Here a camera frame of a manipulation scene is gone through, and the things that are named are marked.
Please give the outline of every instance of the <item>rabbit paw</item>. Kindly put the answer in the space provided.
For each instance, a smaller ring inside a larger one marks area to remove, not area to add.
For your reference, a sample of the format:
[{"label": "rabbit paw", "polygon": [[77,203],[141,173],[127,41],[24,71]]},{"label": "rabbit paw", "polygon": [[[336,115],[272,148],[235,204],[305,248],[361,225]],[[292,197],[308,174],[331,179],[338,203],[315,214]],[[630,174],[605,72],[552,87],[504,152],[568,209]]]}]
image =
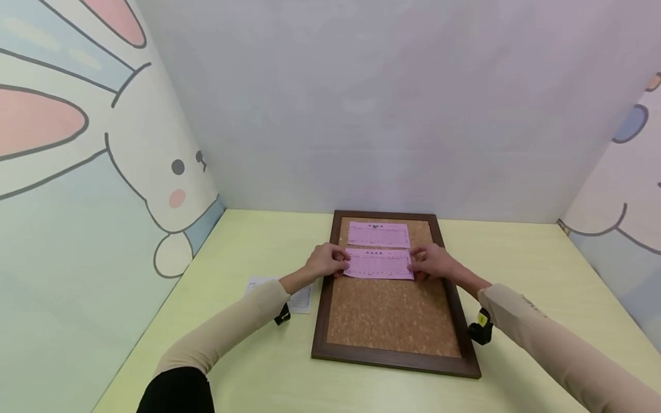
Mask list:
[{"label": "rabbit paw", "polygon": [[161,277],[181,276],[193,260],[193,250],[184,233],[169,234],[156,247],[154,268]]}]

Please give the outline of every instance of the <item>wall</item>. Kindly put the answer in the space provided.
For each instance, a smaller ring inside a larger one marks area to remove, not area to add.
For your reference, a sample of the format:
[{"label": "wall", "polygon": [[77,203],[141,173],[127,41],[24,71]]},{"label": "wall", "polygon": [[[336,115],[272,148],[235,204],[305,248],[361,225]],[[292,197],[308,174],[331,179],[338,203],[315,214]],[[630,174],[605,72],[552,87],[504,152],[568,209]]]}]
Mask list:
[{"label": "wall", "polygon": [[555,222],[661,43],[653,0],[139,4],[223,200],[252,209]]},{"label": "wall", "polygon": [[661,73],[563,215],[569,237],[661,351]]},{"label": "wall", "polygon": [[89,412],[223,212],[124,0],[0,0],[0,410]]}]

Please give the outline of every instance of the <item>yellow table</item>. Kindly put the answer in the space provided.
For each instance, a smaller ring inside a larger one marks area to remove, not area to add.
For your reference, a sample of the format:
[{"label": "yellow table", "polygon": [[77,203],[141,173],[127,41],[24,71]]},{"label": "yellow table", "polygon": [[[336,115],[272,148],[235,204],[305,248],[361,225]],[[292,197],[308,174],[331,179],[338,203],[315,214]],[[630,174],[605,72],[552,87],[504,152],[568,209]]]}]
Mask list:
[{"label": "yellow table", "polygon": [[[328,240],[332,215],[228,210],[95,408],[134,412],[161,354],[240,299],[253,275],[281,276]],[[556,225],[439,220],[447,249],[661,391],[661,356]],[[462,379],[310,358],[313,312],[270,323],[210,374],[216,410],[237,412],[582,412],[500,331],[476,345],[483,377]],[[463,291],[467,319],[479,306]]]}]

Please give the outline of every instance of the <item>pink form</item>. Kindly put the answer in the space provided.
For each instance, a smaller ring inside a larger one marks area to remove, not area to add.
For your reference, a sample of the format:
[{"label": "pink form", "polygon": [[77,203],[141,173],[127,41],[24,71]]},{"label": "pink form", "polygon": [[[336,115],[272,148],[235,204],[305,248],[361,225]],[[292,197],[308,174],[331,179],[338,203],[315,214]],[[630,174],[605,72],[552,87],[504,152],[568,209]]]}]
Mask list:
[{"label": "pink form", "polygon": [[386,280],[413,280],[407,269],[411,263],[408,251],[402,250],[359,250],[347,248],[351,256],[349,269],[344,275],[355,278],[381,278]]},{"label": "pink form", "polygon": [[349,244],[410,248],[408,225],[349,222]]}]

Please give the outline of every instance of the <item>wooden frame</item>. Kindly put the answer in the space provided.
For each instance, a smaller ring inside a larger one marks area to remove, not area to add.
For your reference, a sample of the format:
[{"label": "wooden frame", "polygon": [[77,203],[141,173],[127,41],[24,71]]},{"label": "wooden frame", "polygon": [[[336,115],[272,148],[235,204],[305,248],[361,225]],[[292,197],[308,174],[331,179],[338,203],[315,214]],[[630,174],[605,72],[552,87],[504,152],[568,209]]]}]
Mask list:
[{"label": "wooden frame", "polygon": [[[387,213],[364,211],[335,211],[330,232],[330,242],[338,244],[342,218],[373,218],[373,219],[404,219],[411,221],[427,221],[432,234],[432,240],[439,246],[445,246],[438,221],[433,214],[417,213]],[[460,357],[431,356],[427,354],[395,352],[367,347],[345,346],[327,342],[329,319],[331,315],[331,301],[333,291],[332,276],[323,280],[319,312],[317,313],[317,326],[312,343],[312,358],[350,363],[396,367],[400,369],[427,371],[429,373],[448,374],[479,379],[482,377],[480,366],[475,356],[473,343],[468,336],[466,318],[459,300],[457,288],[451,281],[443,279],[447,303],[449,305],[452,323],[454,325]]]}]

